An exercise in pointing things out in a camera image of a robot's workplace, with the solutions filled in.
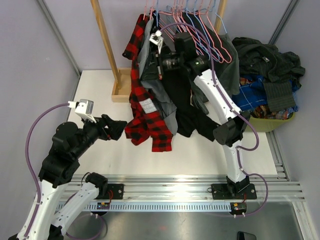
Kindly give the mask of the grey shirt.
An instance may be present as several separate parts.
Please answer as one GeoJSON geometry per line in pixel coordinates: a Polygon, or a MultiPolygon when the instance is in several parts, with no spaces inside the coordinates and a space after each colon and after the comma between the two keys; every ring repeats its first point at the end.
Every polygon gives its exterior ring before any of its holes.
{"type": "Polygon", "coordinates": [[[142,86],[154,96],[154,99],[152,100],[153,106],[151,106],[151,103],[148,101],[143,104],[143,107],[147,110],[148,113],[150,113],[151,110],[157,110],[160,113],[160,116],[163,118],[167,128],[173,135],[175,135],[178,132],[178,123],[176,120],[176,105],[170,99],[163,84],[159,79],[156,79],[155,77],[146,79],[143,76],[143,73],[147,71],[147,67],[151,65],[150,35],[153,22],[153,18],[147,21],[142,37],[141,49],[137,56],[139,80],[142,86]]]}

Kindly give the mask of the black button shirt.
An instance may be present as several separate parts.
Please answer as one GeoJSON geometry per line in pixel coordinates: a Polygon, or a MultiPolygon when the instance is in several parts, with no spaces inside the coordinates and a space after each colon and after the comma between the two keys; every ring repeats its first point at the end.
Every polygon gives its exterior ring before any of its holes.
{"type": "Polygon", "coordinates": [[[213,121],[203,108],[198,108],[192,101],[194,94],[200,92],[199,102],[209,100],[203,91],[196,86],[195,78],[201,77],[203,72],[211,69],[207,56],[196,53],[196,44],[192,34],[183,31],[176,32],[173,37],[175,51],[168,53],[162,60],[162,84],[169,98],[173,101],[176,110],[177,132],[189,138],[193,131],[213,142],[214,130],[220,125],[213,121]]]}

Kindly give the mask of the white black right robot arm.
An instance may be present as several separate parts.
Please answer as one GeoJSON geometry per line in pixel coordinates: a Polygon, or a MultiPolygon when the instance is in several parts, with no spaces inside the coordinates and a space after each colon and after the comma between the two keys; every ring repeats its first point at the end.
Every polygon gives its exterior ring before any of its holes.
{"type": "Polygon", "coordinates": [[[211,186],[213,198],[249,199],[255,189],[249,176],[244,173],[239,146],[242,144],[250,114],[241,111],[232,101],[218,80],[211,61],[196,53],[196,46],[188,32],[179,32],[174,36],[175,51],[172,53],[162,52],[164,39],[160,30],[151,34],[149,41],[157,46],[153,62],[158,75],[163,78],[173,71],[179,71],[204,93],[218,116],[220,125],[212,130],[212,133],[215,140],[222,145],[227,176],[226,183],[211,186]]]}

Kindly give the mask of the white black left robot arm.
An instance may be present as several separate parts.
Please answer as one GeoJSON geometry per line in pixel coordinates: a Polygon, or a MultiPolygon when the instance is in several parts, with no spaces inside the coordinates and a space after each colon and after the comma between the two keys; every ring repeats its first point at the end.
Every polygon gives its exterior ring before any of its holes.
{"type": "Polygon", "coordinates": [[[87,176],[78,192],[57,210],[58,203],[79,168],[79,158],[97,141],[117,141],[126,125],[103,114],[94,122],[85,120],[83,127],[67,121],[60,124],[52,137],[52,146],[39,171],[39,191],[20,232],[12,240],[62,240],[69,227],[94,199],[108,194],[108,179],[96,172],[87,176]]]}

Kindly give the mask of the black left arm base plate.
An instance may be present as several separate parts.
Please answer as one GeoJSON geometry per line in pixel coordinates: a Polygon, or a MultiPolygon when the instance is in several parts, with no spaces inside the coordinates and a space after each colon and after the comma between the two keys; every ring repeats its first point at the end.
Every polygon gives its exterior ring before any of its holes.
{"type": "Polygon", "coordinates": [[[99,190],[97,200],[122,200],[125,185],[122,183],[109,183],[99,190]]]}

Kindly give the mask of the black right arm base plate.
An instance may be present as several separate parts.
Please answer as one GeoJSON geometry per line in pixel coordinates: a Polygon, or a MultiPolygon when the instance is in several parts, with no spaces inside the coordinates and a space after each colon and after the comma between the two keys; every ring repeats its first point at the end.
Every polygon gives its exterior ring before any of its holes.
{"type": "Polygon", "coordinates": [[[210,189],[214,200],[256,200],[258,198],[255,185],[252,183],[239,192],[236,190],[232,192],[226,183],[213,183],[210,189]]]}

